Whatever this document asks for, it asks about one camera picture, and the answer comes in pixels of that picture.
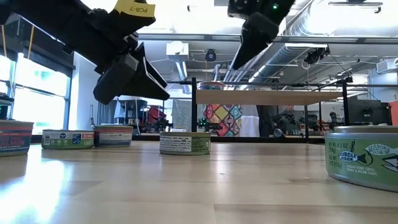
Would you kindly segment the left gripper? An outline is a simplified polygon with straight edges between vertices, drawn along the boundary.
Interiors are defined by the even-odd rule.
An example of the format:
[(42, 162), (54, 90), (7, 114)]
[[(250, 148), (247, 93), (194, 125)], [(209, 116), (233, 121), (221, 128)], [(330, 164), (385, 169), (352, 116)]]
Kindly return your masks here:
[[(138, 44), (137, 32), (126, 36), (127, 48), (119, 53), (105, 36), (95, 39), (95, 45), (102, 54), (99, 68), (103, 74), (93, 90), (94, 97), (107, 105), (115, 96), (140, 96), (156, 100), (168, 100), (170, 95), (165, 88), (167, 82), (157, 69), (148, 61), (144, 43)], [(143, 58), (136, 59), (139, 51)]]

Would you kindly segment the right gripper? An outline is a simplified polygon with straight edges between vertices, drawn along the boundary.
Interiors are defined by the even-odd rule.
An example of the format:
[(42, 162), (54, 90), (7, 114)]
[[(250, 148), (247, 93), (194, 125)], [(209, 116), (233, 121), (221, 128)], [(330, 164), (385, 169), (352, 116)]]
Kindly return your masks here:
[(270, 0), (229, 0), (228, 16), (245, 20), (242, 26), (241, 45), (233, 60), (237, 70), (268, 47), (279, 26), (271, 19), (279, 12), (279, 3)]

